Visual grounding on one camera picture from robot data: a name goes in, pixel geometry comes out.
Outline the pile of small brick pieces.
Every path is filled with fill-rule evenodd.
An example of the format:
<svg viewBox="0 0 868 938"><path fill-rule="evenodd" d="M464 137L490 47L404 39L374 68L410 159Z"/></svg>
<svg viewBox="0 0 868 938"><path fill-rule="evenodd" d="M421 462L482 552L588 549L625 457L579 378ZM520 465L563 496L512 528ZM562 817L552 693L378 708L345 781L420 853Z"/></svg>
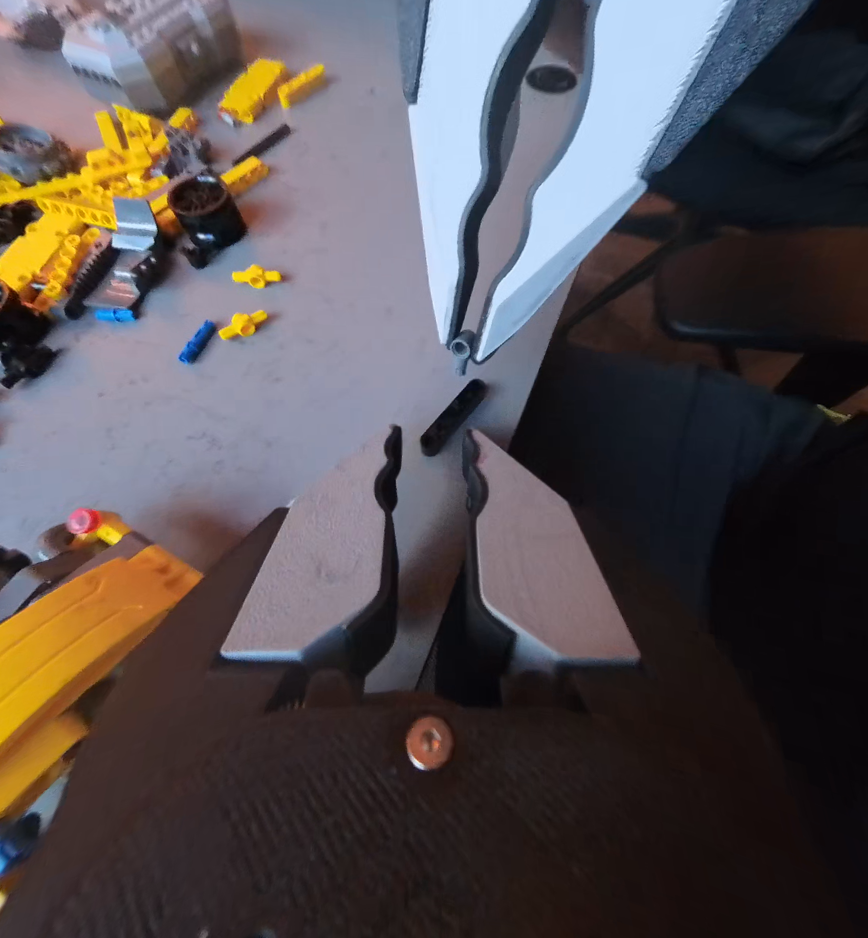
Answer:
<svg viewBox="0 0 868 938"><path fill-rule="evenodd" d="M280 124L220 170L191 108L94 118L101 145L77 151L0 117L0 389L49 370L58 319L136 322L172 252L202 270L243 240L238 200L293 133Z"/></svg>

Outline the grey brick battery box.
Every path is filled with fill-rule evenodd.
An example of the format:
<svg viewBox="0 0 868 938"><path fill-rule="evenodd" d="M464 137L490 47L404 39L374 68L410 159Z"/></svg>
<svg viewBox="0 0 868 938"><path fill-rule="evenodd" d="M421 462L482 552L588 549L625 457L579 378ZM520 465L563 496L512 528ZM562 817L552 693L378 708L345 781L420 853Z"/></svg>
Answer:
<svg viewBox="0 0 868 938"><path fill-rule="evenodd" d="M65 28L62 54L98 100L167 116L240 64L227 1L102 2Z"/></svg>

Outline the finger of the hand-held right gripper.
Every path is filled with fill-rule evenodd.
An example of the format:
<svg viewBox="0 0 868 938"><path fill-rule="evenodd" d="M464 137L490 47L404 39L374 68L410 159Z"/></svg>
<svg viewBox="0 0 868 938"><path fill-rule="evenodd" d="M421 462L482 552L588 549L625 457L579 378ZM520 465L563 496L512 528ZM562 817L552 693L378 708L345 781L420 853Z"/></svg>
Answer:
<svg viewBox="0 0 868 938"><path fill-rule="evenodd" d="M479 234L515 142L544 2L430 1L424 62L408 105L428 286L440 343L464 330Z"/></svg>
<svg viewBox="0 0 868 938"><path fill-rule="evenodd" d="M732 1L604 1L572 125L526 198L526 224L488 294L474 360L490 358L644 190L642 171Z"/></svg>

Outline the blue brick pin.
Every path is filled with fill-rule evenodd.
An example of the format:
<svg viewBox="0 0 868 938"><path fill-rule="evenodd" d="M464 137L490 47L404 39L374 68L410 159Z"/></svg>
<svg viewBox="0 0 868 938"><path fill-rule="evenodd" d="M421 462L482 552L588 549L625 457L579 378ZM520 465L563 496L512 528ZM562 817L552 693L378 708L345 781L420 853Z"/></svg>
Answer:
<svg viewBox="0 0 868 938"><path fill-rule="evenodd" d="M204 321L182 347L178 361L184 365L193 365L216 334L217 324L211 320Z"/></svg>

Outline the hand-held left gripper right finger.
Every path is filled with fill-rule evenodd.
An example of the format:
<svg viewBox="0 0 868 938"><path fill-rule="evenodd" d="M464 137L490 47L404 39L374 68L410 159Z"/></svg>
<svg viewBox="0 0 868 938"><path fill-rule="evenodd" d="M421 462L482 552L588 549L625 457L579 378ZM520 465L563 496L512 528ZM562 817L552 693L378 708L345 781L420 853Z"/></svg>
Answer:
<svg viewBox="0 0 868 938"><path fill-rule="evenodd" d="M479 429L465 433L467 610L500 674L634 668L636 644L568 502Z"/></svg>

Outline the yellow brick toy vehicle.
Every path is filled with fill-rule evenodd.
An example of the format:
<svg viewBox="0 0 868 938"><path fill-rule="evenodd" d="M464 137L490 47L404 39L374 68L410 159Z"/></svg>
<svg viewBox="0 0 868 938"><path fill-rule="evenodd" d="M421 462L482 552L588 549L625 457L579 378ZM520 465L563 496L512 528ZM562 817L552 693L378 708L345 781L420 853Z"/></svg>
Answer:
<svg viewBox="0 0 868 938"><path fill-rule="evenodd" d="M93 721L85 698L201 580L119 515L78 509L37 559L0 546L0 909Z"/></svg>

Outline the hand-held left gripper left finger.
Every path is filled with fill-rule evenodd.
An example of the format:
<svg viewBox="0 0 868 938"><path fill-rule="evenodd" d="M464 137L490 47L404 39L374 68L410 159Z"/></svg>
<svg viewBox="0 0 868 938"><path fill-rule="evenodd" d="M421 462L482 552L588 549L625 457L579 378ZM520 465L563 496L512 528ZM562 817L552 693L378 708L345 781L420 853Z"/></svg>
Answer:
<svg viewBox="0 0 868 938"><path fill-rule="evenodd" d="M226 661L365 678L396 633L393 511L402 430L391 425L287 507L220 648Z"/></svg>

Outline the person's dark top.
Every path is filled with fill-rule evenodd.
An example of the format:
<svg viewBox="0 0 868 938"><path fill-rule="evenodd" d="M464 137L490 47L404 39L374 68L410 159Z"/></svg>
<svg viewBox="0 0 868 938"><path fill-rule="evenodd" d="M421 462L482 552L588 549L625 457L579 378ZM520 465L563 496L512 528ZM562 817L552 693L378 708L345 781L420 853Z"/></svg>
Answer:
<svg viewBox="0 0 868 938"><path fill-rule="evenodd" d="M737 492L708 624L868 933L868 416L827 422Z"/></svg>

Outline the black brick beam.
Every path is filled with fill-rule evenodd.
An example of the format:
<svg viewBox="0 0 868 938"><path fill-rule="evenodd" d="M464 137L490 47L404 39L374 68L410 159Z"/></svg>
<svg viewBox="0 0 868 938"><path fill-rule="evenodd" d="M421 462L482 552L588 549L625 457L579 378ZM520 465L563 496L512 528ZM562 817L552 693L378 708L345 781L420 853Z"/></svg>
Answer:
<svg viewBox="0 0 868 938"><path fill-rule="evenodd" d="M486 399L487 391L487 383L482 379L472 379L464 385L421 434L419 447L423 456L432 458L443 450Z"/></svg>

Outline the grey desk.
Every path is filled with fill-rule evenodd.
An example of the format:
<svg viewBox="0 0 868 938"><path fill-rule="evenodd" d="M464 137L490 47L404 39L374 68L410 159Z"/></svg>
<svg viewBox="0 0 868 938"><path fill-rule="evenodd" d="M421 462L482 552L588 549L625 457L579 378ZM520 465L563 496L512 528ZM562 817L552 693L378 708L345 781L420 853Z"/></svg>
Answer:
<svg viewBox="0 0 868 938"><path fill-rule="evenodd" d="M371 690L417 685L465 553L460 439L421 432L464 385L440 345L398 63L395 2L234 2L248 53L330 83L289 114L269 177L241 200L249 233L208 268L177 256L135 323L60 323L41 378L0 393L0 545L28 554L86 507L208 570L273 510L391 424L398 633ZM250 264L264 289L232 281ZM250 338L206 320L266 311Z"/></svg>

